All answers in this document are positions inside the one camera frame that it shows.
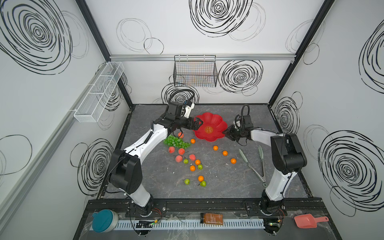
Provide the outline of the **red flower-shaped fruit bowl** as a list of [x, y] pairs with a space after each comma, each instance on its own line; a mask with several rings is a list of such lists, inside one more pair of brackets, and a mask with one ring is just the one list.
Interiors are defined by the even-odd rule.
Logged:
[[228, 124], [220, 115], [207, 112], [198, 115], [197, 118], [203, 121], [203, 125], [195, 131], [195, 136], [198, 139], [215, 142], [225, 137], [223, 132], [228, 128]]

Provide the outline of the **green fake grape bunch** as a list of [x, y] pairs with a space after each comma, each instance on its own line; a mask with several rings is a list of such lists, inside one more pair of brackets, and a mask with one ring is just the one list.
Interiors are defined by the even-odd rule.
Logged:
[[184, 142], [183, 139], [175, 137], [173, 135], [168, 136], [163, 142], [169, 147], [175, 147], [179, 149], [188, 149], [191, 146], [190, 143]]

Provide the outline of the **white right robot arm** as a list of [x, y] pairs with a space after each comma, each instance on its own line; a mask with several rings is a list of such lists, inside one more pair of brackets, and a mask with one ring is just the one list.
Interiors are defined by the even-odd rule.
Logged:
[[275, 169], [270, 183], [262, 192], [260, 209], [264, 215], [272, 215], [283, 206], [286, 190], [293, 178], [307, 165], [307, 158], [297, 135], [255, 128], [249, 115], [237, 115], [234, 123], [223, 134], [237, 143], [241, 138], [246, 138], [271, 147]]

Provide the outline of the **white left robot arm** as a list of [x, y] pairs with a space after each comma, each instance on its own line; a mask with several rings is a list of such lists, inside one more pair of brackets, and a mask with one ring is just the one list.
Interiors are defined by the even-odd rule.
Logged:
[[142, 185], [142, 163], [148, 154], [177, 129], [197, 131], [203, 121], [190, 117], [195, 104], [169, 102], [165, 112], [151, 122], [150, 129], [135, 143], [124, 150], [112, 153], [106, 179], [114, 187], [124, 191], [141, 216], [149, 216], [153, 209], [153, 196]]

